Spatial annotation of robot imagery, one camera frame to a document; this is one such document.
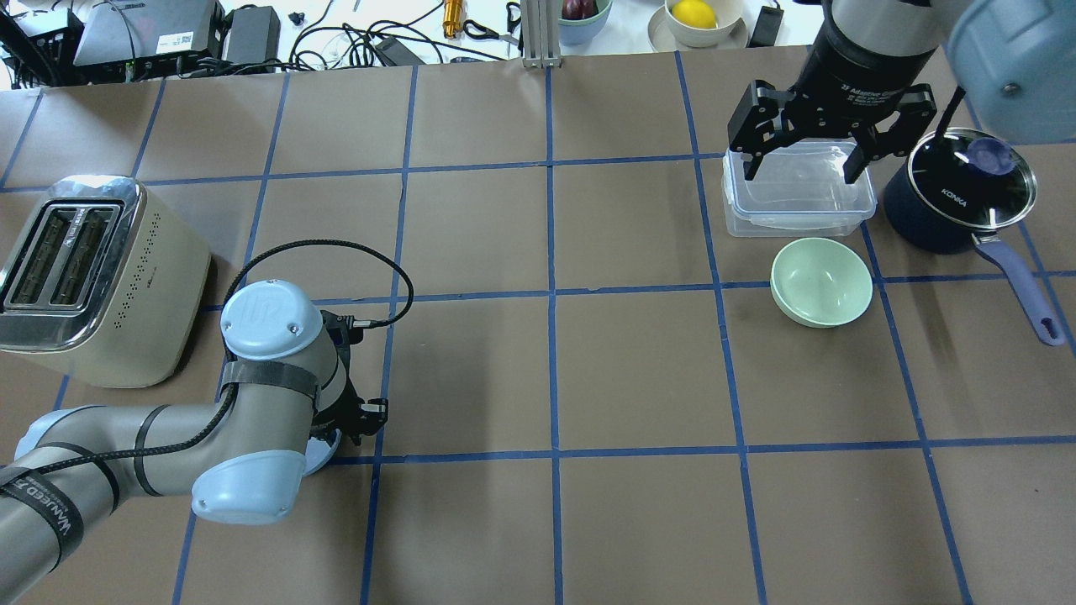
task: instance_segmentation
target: mint green bowl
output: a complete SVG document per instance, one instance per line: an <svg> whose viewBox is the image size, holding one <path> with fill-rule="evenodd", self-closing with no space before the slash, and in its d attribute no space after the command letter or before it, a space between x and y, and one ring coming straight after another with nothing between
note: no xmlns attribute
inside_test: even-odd
<svg viewBox="0 0 1076 605"><path fill-rule="evenodd" d="M834 327L870 305L870 271L855 252L823 238L797 239L774 258L769 290L784 314L808 327Z"/></svg>

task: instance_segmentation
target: purple handle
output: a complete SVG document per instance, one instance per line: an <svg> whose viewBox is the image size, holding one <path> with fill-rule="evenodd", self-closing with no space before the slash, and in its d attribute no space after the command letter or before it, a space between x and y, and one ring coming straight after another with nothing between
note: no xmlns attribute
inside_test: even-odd
<svg viewBox="0 0 1076 605"><path fill-rule="evenodd" d="M974 239L975 251L979 256L996 265L1008 278L1017 300L1023 307L1023 314L1028 315L1028 321L1031 322L1031 327L1038 339L1051 347L1064 344L1065 336L1061 332L1061 322L1043 296L1043 291L1038 289L1038 283L1023 258L997 236Z"/></svg>

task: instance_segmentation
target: light blue cap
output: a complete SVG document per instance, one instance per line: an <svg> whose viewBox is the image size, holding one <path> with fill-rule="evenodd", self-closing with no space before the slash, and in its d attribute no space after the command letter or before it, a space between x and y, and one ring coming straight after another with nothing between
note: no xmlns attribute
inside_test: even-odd
<svg viewBox="0 0 1076 605"><path fill-rule="evenodd" d="M294 283L259 281L224 306L221 330L228 349L240 357L278 360L309 347L322 332L322 315Z"/></svg>
<svg viewBox="0 0 1076 605"><path fill-rule="evenodd" d="M1076 137L1076 2L976 0L946 55L985 128L1018 144Z"/></svg>
<svg viewBox="0 0 1076 605"><path fill-rule="evenodd" d="M306 465L307 456L292 450L266 450L226 460L195 481L190 508L217 523L275 523L292 512Z"/></svg>

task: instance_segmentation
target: clear food container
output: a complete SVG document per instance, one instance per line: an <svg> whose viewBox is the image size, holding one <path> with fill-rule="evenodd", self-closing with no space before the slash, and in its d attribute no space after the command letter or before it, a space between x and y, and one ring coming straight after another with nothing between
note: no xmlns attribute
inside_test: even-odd
<svg viewBox="0 0 1076 605"><path fill-rule="evenodd" d="M766 155L751 181L740 154L724 157L725 224L736 237L840 237L874 215L870 174L851 185L844 166L851 141L799 141Z"/></svg>

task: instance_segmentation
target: toaster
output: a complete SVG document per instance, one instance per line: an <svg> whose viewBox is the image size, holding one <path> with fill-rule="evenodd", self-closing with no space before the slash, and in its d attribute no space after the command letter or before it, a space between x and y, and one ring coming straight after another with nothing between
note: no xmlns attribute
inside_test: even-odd
<svg viewBox="0 0 1076 605"><path fill-rule="evenodd" d="M142 183L68 177L0 271L0 351L96 386L156 384L179 364L210 258Z"/></svg>

